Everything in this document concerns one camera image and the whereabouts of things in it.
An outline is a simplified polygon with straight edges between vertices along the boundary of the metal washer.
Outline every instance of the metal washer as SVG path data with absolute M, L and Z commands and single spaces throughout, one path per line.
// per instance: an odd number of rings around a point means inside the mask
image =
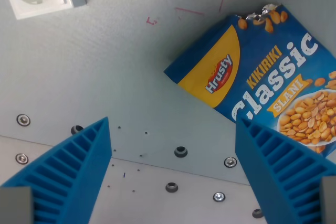
M 27 157 L 27 155 L 23 154 L 23 153 L 19 153 L 15 156 L 15 160 L 16 162 L 18 162 L 21 165 L 25 165 L 29 162 L 29 159 Z

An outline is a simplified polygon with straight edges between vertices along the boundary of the peanut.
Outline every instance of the peanut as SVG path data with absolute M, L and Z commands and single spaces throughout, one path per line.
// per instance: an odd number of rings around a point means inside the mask
M 272 10 L 269 15 L 271 16 L 272 21 L 274 22 L 274 24 L 279 24 L 280 23 L 280 14 L 275 11 Z
M 332 71 L 331 73 L 329 73 L 329 78 L 330 79 L 335 79 L 336 78 L 336 71 Z
M 265 31 L 269 32 L 270 34 L 274 32 L 272 21 L 269 18 L 266 18 Z
M 290 129 L 288 132 L 287 132 L 287 136 L 293 136 L 293 135 L 295 135 L 295 130 L 292 130 L 292 129 Z
M 336 106 L 336 100 L 330 100 L 326 103 L 328 107 L 335 107 Z
M 319 138 L 313 138 L 312 140 L 311 140 L 311 143 L 312 144 L 318 144 L 320 142 L 320 139 Z
M 305 103 L 306 105 L 308 105 L 308 106 L 311 106 L 311 105 L 314 104 L 314 99 L 306 98 L 306 99 L 304 100 L 304 103 Z
M 285 125 L 290 122 L 290 117 L 287 115 L 284 115 L 280 119 L 280 125 Z
M 320 138 L 321 137 L 321 132 L 319 130 L 316 130 L 316 131 L 313 132 L 312 135 L 313 135 L 314 138 Z
M 300 125 L 301 123 L 302 123 L 301 119 L 295 119 L 295 120 L 292 122 L 292 124 L 293 124 L 294 126 L 298 126 L 298 125 Z
M 307 128 L 307 127 L 308 127 L 308 123 L 307 123 L 307 122 L 302 122 L 302 123 L 300 123 L 299 126 L 298 126 L 298 128 L 299 128 L 300 130 L 303 130 L 303 129 Z
M 288 18 L 288 14 L 283 10 L 280 15 L 281 22 L 285 22 Z
M 239 19 L 238 20 L 238 26 L 239 26 L 239 28 L 240 29 L 242 29 L 242 30 L 245 30 L 245 29 L 247 29 L 247 22 L 246 22 L 246 20 L 244 20 L 244 19 Z
M 293 127 L 293 124 L 291 123 L 287 123 L 284 125 L 284 128 L 292 128 Z
M 319 132 L 324 132 L 327 129 L 327 123 L 326 122 L 321 122 L 319 126 Z
M 321 115 L 324 115 L 324 114 L 326 114 L 326 112 L 327 112 L 327 108 L 324 107 L 324 108 L 320 111 L 320 114 L 321 114 Z
M 315 109 L 313 109 L 313 111 L 311 112 L 311 116 L 315 117 L 317 113 L 319 113 L 319 107 L 316 107 Z
M 328 99 L 329 99 L 329 100 L 334 100 L 334 99 L 336 99 L 336 93 L 335 93 L 335 92 L 329 93 L 329 94 L 328 94 Z
M 333 109 L 328 109 L 327 110 L 327 115 L 334 115 L 335 112 L 333 111 Z
M 329 88 L 331 86 L 336 85 L 336 80 L 328 81 L 328 84 L 325 86 L 326 88 Z
M 295 114 L 295 110 L 294 109 L 290 109 L 290 110 L 286 111 L 286 115 L 291 116 L 291 115 L 294 115 L 294 114 Z
M 318 106 L 319 110 L 322 110 L 326 106 L 327 102 L 321 102 Z
M 308 128 L 307 130 L 306 130 L 306 134 L 310 134 L 310 133 L 312 133 L 313 132 L 313 129 L 312 128 Z
M 305 118 L 305 119 L 310 118 L 311 117 L 311 112 L 307 111 L 307 112 L 303 113 L 302 117 Z
M 320 95 L 322 95 L 322 91 L 318 91 L 318 92 L 316 92 L 316 94 L 312 97 L 312 99 L 316 99 L 316 98 L 319 97 Z
M 313 128 L 314 123 L 315 123 L 315 118 L 311 118 L 311 119 L 308 121 L 308 127 L 309 127 L 309 128 Z
M 305 132 L 308 129 L 308 127 L 305 127 L 303 130 L 299 131 L 299 132 Z
M 302 144 L 310 144 L 310 139 L 303 139 L 300 141 Z
M 332 135 L 329 135 L 325 141 L 329 142 L 331 139 L 332 139 Z
M 325 140 L 329 135 L 330 135 L 330 128 L 326 128 L 326 130 L 321 133 L 321 138 Z
M 306 137 L 306 135 L 305 135 L 304 133 L 300 133 L 300 132 L 296 133 L 295 136 L 298 136 L 298 137 Z
M 316 87 L 319 87 L 319 86 L 322 86 L 324 83 L 325 83 L 325 78 L 319 78 L 319 79 L 316 79 L 314 85 Z
M 325 149 L 325 145 L 322 145 L 322 146 L 317 146 L 316 147 L 316 153 L 321 153 L 323 152 Z
M 324 94 L 320 95 L 319 97 L 317 97 L 318 101 L 321 101 L 324 98 Z
M 333 127 L 331 128 L 331 134 L 332 134 L 333 136 L 336 136 L 335 126 L 333 126 Z
M 290 119 L 291 120 L 296 120 L 296 119 L 299 119 L 299 118 L 301 118 L 302 117 L 302 115 L 301 114 L 294 114 L 294 115 L 292 115 L 291 117 L 290 117 Z
M 264 22 L 265 22 L 265 19 L 260 19 L 260 20 L 254 19 L 253 20 L 253 24 L 256 25 L 256 26 L 259 26 L 259 25 L 263 24 Z
M 303 107 L 297 107 L 295 108 L 295 112 L 298 114 L 303 114 L 304 113 L 304 108 Z
M 329 122 L 330 121 L 330 119 L 329 119 L 329 117 L 328 117 L 327 114 L 322 115 L 321 116 L 321 120 L 324 121 L 324 122 Z

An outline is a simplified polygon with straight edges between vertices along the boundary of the screw hole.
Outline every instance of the screw hole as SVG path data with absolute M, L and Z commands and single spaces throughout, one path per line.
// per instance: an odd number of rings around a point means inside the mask
M 179 146 L 175 149 L 174 154 L 176 157 L 185 157 L 188 155 L 188 150 L 184 146 Z
M 72 135 L 75 135 L 76 133 L 80 132 L 81 130 L 83 130 L 84 128 L 80 125 L 75 125 L 73 127 L 71 127 L 71 133 Z

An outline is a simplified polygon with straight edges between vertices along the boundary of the white bowl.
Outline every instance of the white bowl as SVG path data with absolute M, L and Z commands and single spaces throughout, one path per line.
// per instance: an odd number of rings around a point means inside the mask
M 331 90 L 331 89 L 323 89 L 323 90 L 318 90 L 314 93 L 310 93 L 310 94 L 305 94 L 301 97 L 298 97 L 296 98 L 294 101 L 292 101 L 292 103 L 279 115 L 279 119 L 278 119 L 278 124 L 277 124 L 277 131 L 280 132 L 280 118 L 283 116 L 283 115 L 286 115 L 286 111 L 289 110 L 289 109 L 292 109 L 294 108 L 295 104 L 299 101 L 299 100 L 303 100 L 307 97 L 312 97 L 314 96 L 317 92 L 320 92 L 320 91 L 328 91 L 329 93 L 336 93 L 336 90 Z M 327 144 L 330 144 L 332 142 L 336 141 L 336 136 L 334 136 L 329 142 L 326 142 L 326 141 L 320 141 L 318 144 L 303 144 L 304 146 L 322 146 L 322 145 L 327 145 Z

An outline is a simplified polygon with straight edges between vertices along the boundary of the peanut bag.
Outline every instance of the peanut bag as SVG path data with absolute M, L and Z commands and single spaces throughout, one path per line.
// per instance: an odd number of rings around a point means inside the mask
M 233 122 L 241 113 L 323 156 L 336 148 L 336 60 L 282 5 L 227 17 L 165 73 Z

